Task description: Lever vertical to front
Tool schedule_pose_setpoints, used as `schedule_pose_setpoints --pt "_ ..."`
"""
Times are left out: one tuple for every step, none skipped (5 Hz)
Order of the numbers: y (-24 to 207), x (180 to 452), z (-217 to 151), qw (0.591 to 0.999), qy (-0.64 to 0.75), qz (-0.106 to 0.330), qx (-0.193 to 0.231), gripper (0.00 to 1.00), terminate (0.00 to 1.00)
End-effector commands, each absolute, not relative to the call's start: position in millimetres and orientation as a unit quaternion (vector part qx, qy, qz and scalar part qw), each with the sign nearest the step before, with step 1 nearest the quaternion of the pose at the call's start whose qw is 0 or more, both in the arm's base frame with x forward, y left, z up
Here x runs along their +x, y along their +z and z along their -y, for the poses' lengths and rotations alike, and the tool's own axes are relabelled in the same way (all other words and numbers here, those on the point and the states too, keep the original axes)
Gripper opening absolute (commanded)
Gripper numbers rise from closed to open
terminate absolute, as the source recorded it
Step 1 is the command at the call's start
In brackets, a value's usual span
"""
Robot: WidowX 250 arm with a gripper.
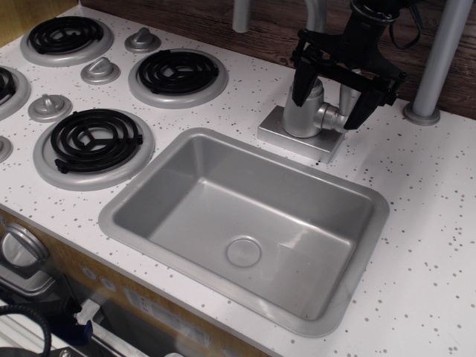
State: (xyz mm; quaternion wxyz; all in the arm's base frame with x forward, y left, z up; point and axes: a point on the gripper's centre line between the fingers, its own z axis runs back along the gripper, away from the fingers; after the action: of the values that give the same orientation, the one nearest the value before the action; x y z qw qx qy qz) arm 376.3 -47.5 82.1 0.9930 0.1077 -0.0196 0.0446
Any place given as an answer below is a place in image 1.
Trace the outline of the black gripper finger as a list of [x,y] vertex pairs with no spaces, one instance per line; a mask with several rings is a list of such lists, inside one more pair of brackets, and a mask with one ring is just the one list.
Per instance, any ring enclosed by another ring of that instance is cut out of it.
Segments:
[[368,119],[378,106],[380,106],[383,98],[383,92],[379,89],[369,89],[360,94],[347,122],[344,125],[346,130],[354,130],[360,127],[363,122]]
[[315,48],[312,45],[305,45],[302,49],[296,48],[292,53],[295,67],[292,99],[297,106],[302,106],[306,102],[318,78],[315,55]]

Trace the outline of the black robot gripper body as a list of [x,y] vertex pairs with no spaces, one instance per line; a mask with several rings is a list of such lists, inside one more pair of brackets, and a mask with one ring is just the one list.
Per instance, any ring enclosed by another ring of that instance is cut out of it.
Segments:
[[393,27],[406,6],[406,1],[351,1],[352,13],[342,34],[300,30],[296,48],[315,48],[318,76],[360,93],[379,89],[383,92],[380,105],[391,105],[407,74],[380,54],[378,44],[385,28]]

